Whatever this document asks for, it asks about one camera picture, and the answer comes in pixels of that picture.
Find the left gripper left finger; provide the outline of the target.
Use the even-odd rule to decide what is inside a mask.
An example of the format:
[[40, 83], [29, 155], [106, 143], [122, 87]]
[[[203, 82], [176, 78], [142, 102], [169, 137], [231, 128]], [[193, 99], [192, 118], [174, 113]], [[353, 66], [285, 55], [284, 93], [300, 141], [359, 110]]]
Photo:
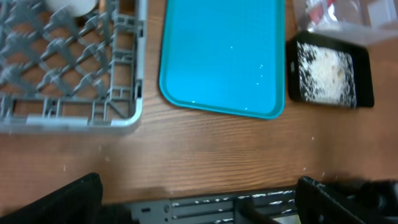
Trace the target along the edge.
[[94, 223], [102, 198], [100, 176], [92, 172], [1, 217], [1, 223]]

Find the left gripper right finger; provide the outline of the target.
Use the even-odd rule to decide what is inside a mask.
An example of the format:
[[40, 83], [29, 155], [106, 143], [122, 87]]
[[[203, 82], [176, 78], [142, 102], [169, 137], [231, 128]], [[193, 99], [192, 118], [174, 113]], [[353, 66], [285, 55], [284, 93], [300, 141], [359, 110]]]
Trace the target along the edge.
[[368, 209], [309, 176], [299, 178], [295, 206], [302, 223], [397, 223], [396, 217], [385, 217]]

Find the white paper cup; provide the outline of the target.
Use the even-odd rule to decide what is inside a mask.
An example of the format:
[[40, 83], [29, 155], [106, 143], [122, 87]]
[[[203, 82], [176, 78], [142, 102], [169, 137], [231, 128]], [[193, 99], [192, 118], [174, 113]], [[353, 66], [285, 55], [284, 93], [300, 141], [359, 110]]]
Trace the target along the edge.
[[50, 10], [66, 9], [73, 17], [88, 14], [98, 4], [98, 0], [45, 0], [44, 2]]

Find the red snack wrapper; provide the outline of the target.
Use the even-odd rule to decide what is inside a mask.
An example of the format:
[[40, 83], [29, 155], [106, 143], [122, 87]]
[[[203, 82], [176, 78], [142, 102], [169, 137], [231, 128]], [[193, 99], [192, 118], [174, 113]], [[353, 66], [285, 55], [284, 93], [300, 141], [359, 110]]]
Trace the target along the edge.
[[310, 20], [314, 23], [321, 21], [326, 10], [335, 2], [335, 0], [321, 0], [318, 1], [308, 10]]

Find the wooden chopstick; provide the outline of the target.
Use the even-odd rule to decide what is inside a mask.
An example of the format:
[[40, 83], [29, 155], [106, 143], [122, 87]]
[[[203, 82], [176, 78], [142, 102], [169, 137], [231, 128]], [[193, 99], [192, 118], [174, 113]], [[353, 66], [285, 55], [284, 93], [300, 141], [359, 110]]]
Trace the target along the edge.
[[98, 1], [98, 10], [99, 10], [100, 14], [105, 13], [105, 11], [106, 11], [106, 0], [99, 0]]

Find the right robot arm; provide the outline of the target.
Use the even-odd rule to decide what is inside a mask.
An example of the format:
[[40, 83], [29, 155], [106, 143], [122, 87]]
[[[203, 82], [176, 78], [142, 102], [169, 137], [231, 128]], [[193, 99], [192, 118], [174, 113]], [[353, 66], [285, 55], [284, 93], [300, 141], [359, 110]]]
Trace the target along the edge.
[[397, 180], [353, 179], [330, 182], [327, 186], [385, 217], [397, 216]]

